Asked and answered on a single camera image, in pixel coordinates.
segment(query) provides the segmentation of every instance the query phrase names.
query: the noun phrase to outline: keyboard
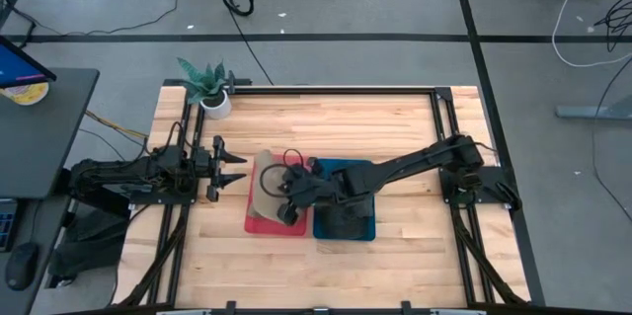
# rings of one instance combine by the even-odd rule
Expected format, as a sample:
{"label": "keyboard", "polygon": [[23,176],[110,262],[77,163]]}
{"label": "keyboard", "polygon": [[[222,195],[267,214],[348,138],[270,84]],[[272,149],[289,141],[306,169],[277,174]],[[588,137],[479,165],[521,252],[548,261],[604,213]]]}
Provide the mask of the keyboard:
{"label": "keyboard", "polygon": [[18,228],[18,202],[0,198],[0,252],[11,251],[11,242]]}

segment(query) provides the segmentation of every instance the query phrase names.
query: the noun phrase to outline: potted plant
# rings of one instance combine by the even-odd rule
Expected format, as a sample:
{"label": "potted plant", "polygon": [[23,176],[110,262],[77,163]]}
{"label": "potted plant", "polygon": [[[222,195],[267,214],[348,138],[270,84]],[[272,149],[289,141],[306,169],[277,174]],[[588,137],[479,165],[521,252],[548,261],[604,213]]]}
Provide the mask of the potted plant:
{"label": "potted plant", "polygon": [[[207,64],[204,72],[198,71],[183,58],[179,57],[178,63],[189,76],[189,80],[182,81],[189,92],[189,104],[200,104],[211,118],[228,117],[232,107],[224,88],[227,80],[223,62],[219,63],[214,70],[210,64]],[[228,80],[231,82],[235,80],[232,71],[228,71]]]}

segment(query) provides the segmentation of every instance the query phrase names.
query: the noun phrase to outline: gray carpet floor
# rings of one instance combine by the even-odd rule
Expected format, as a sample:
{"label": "gray carpet floor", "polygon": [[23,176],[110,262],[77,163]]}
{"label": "gray carpet floor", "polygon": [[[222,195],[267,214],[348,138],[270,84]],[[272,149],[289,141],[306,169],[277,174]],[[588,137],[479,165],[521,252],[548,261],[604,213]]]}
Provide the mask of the gray carpet floor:
{"label": "gray carpet floor", "polygon": [[[550,36],[564,0],[470,0],[480,35]],[[593,27],[616,0],[570,0],[562,35],[603,35]],[[467,33],[458,0],[255,0],[255,14],[239,19],[246,34]],[[172,0],[19,0],[18,7],[60,32],[109,30],[157,18]],[[11,15],[2,35],[27,24]],[[159,23],[121,35],[237,34],[221,0],[179,0]],[[51,35],[37,29],[36,35]],[[467,42],[273,41],[252,42],[277,84],[479,85]],[[601,43],[563,43],[574,62],[612,59]],[[180,76],[176,56],[204,65],[223,60],[239,77],[267,84],[244,43],[49,42],[27,53],[47,66],[91,67],[101,79],[90,109],[121,125],[149,131],[165,78]],[[524,201],[527,226],[549,305],[632,311],[632,224],[598,184],[591,155],[592,124],[556,118],[557,105],[596,105],[620,63],[572,68],[550,43],[483,43],[483,53]],[[610,104],[632,89],[625,72],[607,97]],[[85,120],[125,156],[137,146]],[[632,207],[629,123],[596,125],[597,165],[604,181]],[[79,134],[68,164],[83,158],[114,159],[108,146]],[[96,309],[106,305],[114,270],[81,274],[70,286],[43,289],[33,314]]]}

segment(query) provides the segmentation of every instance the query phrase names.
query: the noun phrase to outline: red tray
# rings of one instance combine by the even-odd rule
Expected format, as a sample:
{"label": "red tray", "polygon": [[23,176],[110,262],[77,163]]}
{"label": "red tray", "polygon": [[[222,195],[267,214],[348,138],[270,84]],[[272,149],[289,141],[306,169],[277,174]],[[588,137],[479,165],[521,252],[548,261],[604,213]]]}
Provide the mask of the red tray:
{"label": "red tray", "polygon": [[[282,155],[273,155],[275,162],[282,163]],[[305,168],[309,169],[306,165],[307,156],[303,156],[303,163]],[[285,162],[287,164],[300,163],[299,156],[292,156],[287,154],[285,156]],[[266,218],[252,217],[248,215],[248,209],[253,202],[253,188],[255,186],[255,175],[257,174],[257,164],[253,167],[253,177],[250,180],[250,192],[248,193],[248,204],[246,205],[246,221],[244,223],[244,229],[248,233],[252,234],[266,234],[266,235],[283,235],[283,236],[304,236],[307,231],[307,212],[292,226],[285,226],[276,221],[272,221]]]}

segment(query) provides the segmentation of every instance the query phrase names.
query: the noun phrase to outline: screen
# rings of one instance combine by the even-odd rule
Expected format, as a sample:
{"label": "screen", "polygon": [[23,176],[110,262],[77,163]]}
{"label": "screen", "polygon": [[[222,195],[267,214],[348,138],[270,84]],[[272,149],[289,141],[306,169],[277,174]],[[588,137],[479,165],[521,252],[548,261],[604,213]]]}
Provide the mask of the screen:
{"label": "screen", "polygon": [[46,81],[46,77],[37,68],[0,45],[0,88],[35,84]]}

